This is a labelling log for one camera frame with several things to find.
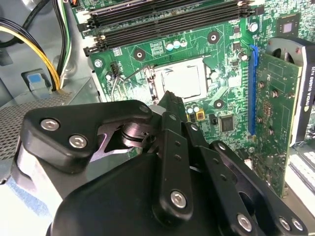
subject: white wire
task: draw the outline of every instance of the white wire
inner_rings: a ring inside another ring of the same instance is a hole
[[[67,22],[65,20],[64,14],[63,14],[63,7],[64,7],[63,0],[58,0],[58,7],[59,7],[59,11],[61,13],[62,19],[63,19],[63,23],[64,23],[65,27],[67,28],[68,25],[67,25]],[[67,55],[67,58],[65,59],[64,67],[63,67],[63,70],[62,70],[62,73],[61,73],[61,76],[60,76],[60,88],[61,89],[63,88],[63,84],[64,84],[64,80],[65,80],[65,70],[66,70],[66,67],[67,67],[67,65],[69,63],[69,60],[70,60],[71,49],[72,49],[72,43],[71,43],[71,40],[70,40],[69,53]]]

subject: yellow wire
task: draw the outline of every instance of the yellow wire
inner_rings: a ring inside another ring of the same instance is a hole
[[[3,26],[0,26],[0,31],[9,33],[9,34],[19,38],[20,40],[25,42],[27,45],[29,45],[29,47],[32,48],[36,52],[36,54],[39,55],[39,57],[44,61],[44,63],[46,64],[47,68],[49,69],[50,73],[53,76],[53,79],[54,79],[55,84],[56,84],[56,90],[59,90],[60,81],[59,81],[58,73],[56,72],[54,66],[51,64],[49,59],[45,56],[45,54],[43,54],[42,51],[40,51],[32,42],[30,42],[27,38],[23,37],[22,35],[14,32],[14,31],[6,28],[6,27],[3,27]]]

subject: black bracket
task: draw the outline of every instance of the black bracket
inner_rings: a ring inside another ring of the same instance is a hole
[[[201,130],[193,123],[185,124],[189,137],[189,157],[203,174],[219,228],[224,235],[264,235],[249,215],[228,175],[220,155],[208,148]]]
[[[210,148],[220,155],[225,166],[236,176],[237,192],[242,193],[248,211],[255,216],[266,235],[307,235],[305,230],[301,231],[294,225],[300,224],[301,229],[306,229],[298,216],[226,144],[214,141]]]
[[[126,123],[147,123],[152,111],[142,102],[97,103],[78,106],[41,108],[29,111],[21,130],[21,142],[30,154],[67,173],[78,173],[88,165],[99,148],[98,135],[106,134],[107,146],[114,132]],[[59,128],[46,130],[45,119],[53,119]],[[69,139],[79,135],[86,141],[83,148],[71,145]]]
[[[182,123],[172,112],[162,115],[161,132],[149,152],[157,152],[153,212],[168,226],[190,220],[193,213],[187,140]]]

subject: perforated metal mesh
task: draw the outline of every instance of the perforated metal mesh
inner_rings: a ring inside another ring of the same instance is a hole
[[[24,103],[21,105],[5,107],[0,110],[0,160],[12,158],[17,145],[23,117],[27,111],[53,107],[63,104],[71,93],[46,98],[39,101]]]

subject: yellow component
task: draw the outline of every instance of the yellow component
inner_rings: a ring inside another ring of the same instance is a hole
[[[59,90],[60,88],[60,82],[59,82],[59,76],[58,73],[56,72],[54,66],[51,64],[51,62],[49,61],[49,59],[45,56],[45,54],[43,54],[42,51],[40,51],[32,42],[30,42],[28,39],[26,39],[25,37],[23,37],[22,35],[6,28],[3,26],[0,26],[0,31],[9,33],[17,38],[19,38],[20,40],[22,40],[23,42],[25,42],[30,48],[32,48],[37,55],[39,55],[39,57],[44,61],[44,63],[46,64],[46,66],[48,67],[50,73],[53,76],[53,79],[55,81],[56,84],[56,90]]]
[[[200,110],[199,112],[196,113],[196,120],[197,121],[202,121],[205,120],[205,112],[203,110]]]

